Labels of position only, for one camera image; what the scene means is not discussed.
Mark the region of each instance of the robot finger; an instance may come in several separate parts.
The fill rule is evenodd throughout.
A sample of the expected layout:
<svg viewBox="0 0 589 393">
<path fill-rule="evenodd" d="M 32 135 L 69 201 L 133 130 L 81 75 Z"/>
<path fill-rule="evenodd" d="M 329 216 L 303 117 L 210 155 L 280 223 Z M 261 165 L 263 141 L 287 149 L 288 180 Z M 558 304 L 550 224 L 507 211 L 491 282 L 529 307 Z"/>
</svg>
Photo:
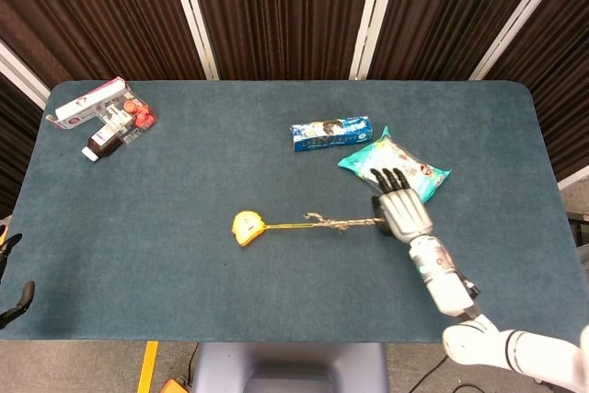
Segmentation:
<svg viewBox="0 0 589 393">
<path fill-rule="evenodd" d="M 403 189 L 410 189 L 411 185 L 407 181 L 407 178 L 405 178 L 405 174 L 403 174 L 403 172 L 401 172 L 397 168 L 394 168 L 393 170 L 397 174 L 398 181 L 401 183 L 401 188 L 403 188 Z"/>
<path fill-rule="evenodd" d="M 388 183 L 385 180 L 385 178 L 383 177 L 383 174 L 378 172 L 376 169 L 370 169 L 370 172 L 372 172 L 372 175 L 374 175 L 376 177 L 376 180 L 378 181 L 378 185 L 380 186 L 380 189 L 382 190 L 383 193 L 389 193 L 389 192 L 393 191 L 388 186 Z"/>
<path fill-rule="evenodd" d="M 401 186 L 398 184 L 398 181 L 395 178 L 395 176 L 393 175 L 393 173 L 388 169 L 383 169 L 383 172 L 387 176 L 388 181 L 390 181 L 390 185 L 393 188 L 393 191 L 400 191 Z"/>
</svg>

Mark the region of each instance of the curtain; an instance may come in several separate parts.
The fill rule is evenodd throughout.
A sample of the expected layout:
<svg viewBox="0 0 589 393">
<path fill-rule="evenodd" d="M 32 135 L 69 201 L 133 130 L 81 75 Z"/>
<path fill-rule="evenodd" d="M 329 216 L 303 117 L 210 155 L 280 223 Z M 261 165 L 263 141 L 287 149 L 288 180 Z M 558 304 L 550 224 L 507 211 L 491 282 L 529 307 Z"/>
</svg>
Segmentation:
<svg viewBox="0 0 589 393">
<path fill-rule="evenodd" d="M 364 0 L 199 0 L 222 79 L 348 78 Z"/>
<path fill-rule="evenodd" d="M 530 89 L 557 179 L 589 165 L 589 0 L 543 0 L 487 78 Z"/>
<path fill-rule="evenodd" d="M 466 80 L 521 0 L 389 0 L 368 78 Z"/>
<path fill-rule="evenodd" d="M 42 111 L 0 75 L 0 219 L 12 214 Z"/>
<path fill-rule="evenodd" d="M 204 79 L 179 0 L 0 0 L 0 38 L 49 87 Z"/>
</svg>

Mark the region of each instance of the dark blue table surface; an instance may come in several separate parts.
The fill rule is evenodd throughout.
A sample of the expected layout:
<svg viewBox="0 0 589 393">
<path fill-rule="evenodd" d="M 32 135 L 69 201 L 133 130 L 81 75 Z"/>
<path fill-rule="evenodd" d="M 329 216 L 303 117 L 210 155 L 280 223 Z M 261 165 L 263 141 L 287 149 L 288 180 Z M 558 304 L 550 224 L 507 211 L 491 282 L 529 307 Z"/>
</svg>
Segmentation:
<svg viewBox="0 0 589 393">
<path fill-rule="evenodd" d="M 100 82 L 54 89 L 46 113 Z M 293 123 L 368 115 L 453 172 L 427 203 L 479 305 L 500 329 L 577 342 L 589 295 L 528 91 L 510 82 L 131 82 L 159 121 L 92 164 L 98 120 L 43 121 L 14 212 L 22 232 L 2 338 L 439 341 L 406 246 L 372 227 L 271 231 L 241 249 L 233 217 L 371 216 L 372 188 L 338 168 L 360 145 L 294 153 Z"/>
</svg>

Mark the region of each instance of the snack bag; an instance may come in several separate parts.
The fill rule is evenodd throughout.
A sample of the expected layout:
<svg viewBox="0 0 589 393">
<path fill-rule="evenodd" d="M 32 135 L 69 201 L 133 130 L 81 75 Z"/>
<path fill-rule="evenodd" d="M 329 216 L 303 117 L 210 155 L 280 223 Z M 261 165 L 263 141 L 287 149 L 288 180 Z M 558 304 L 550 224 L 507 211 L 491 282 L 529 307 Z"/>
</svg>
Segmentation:
<svg viewBox="0 0 589 393">
<path fill-rule="evenodd" d="M 385 127 L 381 137 L 358 152 L 343 158 L 338 166 L 351 170 L 361 179 L 378 187 L 375 176 L 370 169 L 400 169 L 411 187 L 417 191 L 422 202 L 432 198 L 438 186 L 450 175 L 450 170 L 441 170 L 419 162 L 409 152 L 393 142 Z"/>
</svg>

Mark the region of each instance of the robotic hand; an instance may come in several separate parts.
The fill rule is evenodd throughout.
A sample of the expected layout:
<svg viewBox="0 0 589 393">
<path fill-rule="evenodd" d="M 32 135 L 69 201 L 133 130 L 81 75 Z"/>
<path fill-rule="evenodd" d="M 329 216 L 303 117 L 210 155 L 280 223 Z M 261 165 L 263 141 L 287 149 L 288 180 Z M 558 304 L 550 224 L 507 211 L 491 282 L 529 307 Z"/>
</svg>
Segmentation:
<svg viewBox="0 0 589 393">
<path fill-rule="evenodd" d="M 383 192 L 373 206 L 393 235 L 409 244 L 409 254 L 438 309 L 462 322 L 448 327 L 443 343 L 459 364 L 493 365 L 579 393 L 589 393 L 589 326 L 583 350 L 569 342 L 521 330 L 498 331 L 474 303 L 479 289 L 454 265 L 441 241 L 430 235 L 433 223 L 403 173 L 371 172 Z"/>
</svg>

